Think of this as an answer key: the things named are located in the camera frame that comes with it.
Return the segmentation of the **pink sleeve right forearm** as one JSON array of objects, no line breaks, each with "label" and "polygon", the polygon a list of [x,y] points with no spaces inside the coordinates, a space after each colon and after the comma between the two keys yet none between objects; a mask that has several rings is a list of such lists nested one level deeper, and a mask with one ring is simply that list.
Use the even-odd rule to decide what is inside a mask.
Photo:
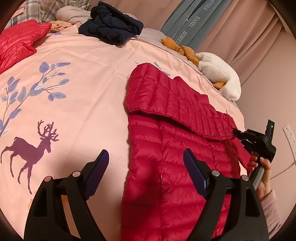
[{"label": "pink sleeve right forearm", "polygon": [[272,189],[260,203],[267,223],[268,236],[271,239],[282,226],[275,191]]}]

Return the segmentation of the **person's right hand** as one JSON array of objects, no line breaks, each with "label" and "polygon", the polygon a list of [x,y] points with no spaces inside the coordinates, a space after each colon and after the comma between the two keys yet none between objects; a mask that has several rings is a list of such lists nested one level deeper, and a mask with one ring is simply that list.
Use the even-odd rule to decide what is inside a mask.
[{"label": "person's right hand", "polygon": [[264,175],[256,189],[256,193],[259,198],[259,201],[262,201],[271,192],[271,162],[268,159],[262,157],[260,157],[260,159],[258,160],[258,157],[255,156],[254,152],[251,152],[251,157],[249,163],[247,164],[247,174],[252,172],[258,166],[259,163],[264,168]]}]

